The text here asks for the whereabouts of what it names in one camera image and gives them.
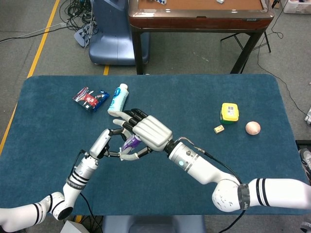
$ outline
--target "gray floor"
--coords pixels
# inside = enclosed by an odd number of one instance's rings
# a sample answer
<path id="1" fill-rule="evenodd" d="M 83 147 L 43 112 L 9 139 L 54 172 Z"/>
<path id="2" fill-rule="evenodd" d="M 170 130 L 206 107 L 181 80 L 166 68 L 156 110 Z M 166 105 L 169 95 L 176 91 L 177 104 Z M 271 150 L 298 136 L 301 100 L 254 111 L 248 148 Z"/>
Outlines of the gray floor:
<path id="1" fill-rule="evenodd" d="M 54 0 L 0 0 L 0 40 L 44 28 Z M 58 13 L 53 24 L 59 23 Z M 269 36 L 272 53 L 260 50 L 259 63 L 282 78 L 292 98 L 303 110 L 311 106 L 311 15 L 282 14 L 274 30 L 284 33 L 280 40 Z M 146 66 L 150 74 L 229 73 L 240 53 L 233 38 L 222 43 L 226 34 L 212 33 L 154 33 L 151 58 Z M 239 36 L 243 42 L 245 35 Z M 14 109 L 23 81 L 26 79 L 41 37 L 0 43 L 0 138 Z M 48 35 L 34 75 L 102 74 L 104 66 L 91 63 L 88 52 L 74 40 L 73 32 L 62 29 Z M 134 67 L 112 66 L 109 75 L 135 74 Z M 257 65 L 257 51 L 253 52 L 244 73 L 265 73 Z M 310 139 L 311 128 L 304 122 L 289 98 L 285 85 L 279 82 L 284 104 L 296 139 Z M 207 216 L 207 229 L 216 233 L 236 216 Z M 298 233 L 303 216 L 245 216 L 230 232 Z M 29 233 L 60 232 L 63 223 L 48 217 L 44 223 L 31 227 Z"/>

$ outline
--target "blue label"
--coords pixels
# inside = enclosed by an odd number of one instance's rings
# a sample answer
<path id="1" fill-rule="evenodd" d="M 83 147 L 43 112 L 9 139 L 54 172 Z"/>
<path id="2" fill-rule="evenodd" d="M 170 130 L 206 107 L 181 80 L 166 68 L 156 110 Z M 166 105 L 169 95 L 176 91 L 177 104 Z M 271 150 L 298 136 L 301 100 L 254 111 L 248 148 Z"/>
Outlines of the blue label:
<path id="1" fill-rule="evenodd" d="M 113 98 L 118 96 L 121 92 L 121 89 L 118 87 L 116 90 L 115 90 L 115 94 L 113 95 Z"/>

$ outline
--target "wooden table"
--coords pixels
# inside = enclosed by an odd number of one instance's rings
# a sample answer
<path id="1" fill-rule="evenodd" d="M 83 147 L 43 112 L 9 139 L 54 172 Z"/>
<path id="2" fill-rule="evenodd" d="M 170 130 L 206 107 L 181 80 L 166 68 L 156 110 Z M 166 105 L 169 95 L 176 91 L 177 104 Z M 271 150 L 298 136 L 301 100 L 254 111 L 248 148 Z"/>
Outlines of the wooden table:
<path id="1" fill-rule="evenodd" d="M 137 74 L 143 74 L 140 35 L 143 32 L 247 33 L 250 37 L 231 73 L 239 73 L 251 51 L 271 23 L 268 0 L 129 0 Z"/>

